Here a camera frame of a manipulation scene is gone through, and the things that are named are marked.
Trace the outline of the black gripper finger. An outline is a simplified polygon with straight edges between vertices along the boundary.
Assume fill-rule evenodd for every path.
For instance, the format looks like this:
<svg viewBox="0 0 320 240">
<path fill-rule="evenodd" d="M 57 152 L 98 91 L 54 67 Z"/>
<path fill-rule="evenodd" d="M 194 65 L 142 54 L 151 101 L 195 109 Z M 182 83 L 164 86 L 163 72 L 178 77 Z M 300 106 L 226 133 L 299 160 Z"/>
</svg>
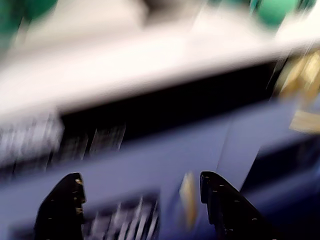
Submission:
<svg viewBox="0 0 320 240">
<path fill-rule="evenodd" d="M 85 202 L 81 174 L 67 174 L 41 203 L 34 224 L 34 239 L 82 240 Z"/>
<path fill-rule="evenodd" d="M 226 179 L 213 171 L 200 174 L 200 199 L 218 240 L 282 240 L 263 215 Z"/>
</svg>

